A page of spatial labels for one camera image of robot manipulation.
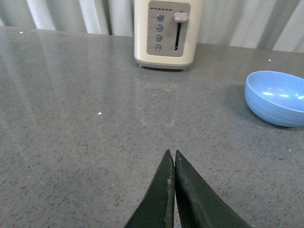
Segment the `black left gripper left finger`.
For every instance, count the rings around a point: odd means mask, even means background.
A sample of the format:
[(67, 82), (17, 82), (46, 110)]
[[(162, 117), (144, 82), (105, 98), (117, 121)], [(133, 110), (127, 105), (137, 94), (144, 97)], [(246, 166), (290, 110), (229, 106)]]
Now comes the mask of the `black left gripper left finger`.
[(172, 228), (175, 206), (175, 167), (166, 150), (147, 192), (126, 228)]

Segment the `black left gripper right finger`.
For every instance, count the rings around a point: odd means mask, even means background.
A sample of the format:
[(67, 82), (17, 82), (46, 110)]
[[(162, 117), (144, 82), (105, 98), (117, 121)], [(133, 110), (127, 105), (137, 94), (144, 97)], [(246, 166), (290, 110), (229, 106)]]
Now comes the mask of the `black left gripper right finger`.
[(249, 228), (177, 150), (175, 193), (183, 228)]

